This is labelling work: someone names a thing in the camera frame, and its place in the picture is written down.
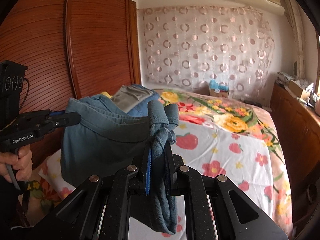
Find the person left hand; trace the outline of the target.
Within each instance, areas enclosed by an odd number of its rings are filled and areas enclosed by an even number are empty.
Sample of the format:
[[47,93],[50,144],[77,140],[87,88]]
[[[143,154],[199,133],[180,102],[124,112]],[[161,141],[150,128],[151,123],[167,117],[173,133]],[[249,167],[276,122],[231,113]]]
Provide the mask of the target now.
[[0,163],[1,163],[1,176],[4,177],[6,181],[12,183],[9,172],[6,165],[11,165],[13,170],[16,170],[16,180],[27,181],[32,174],[32,151],[30,146],[23,146],[18,150],[18,155],[10,152],[1,153]]

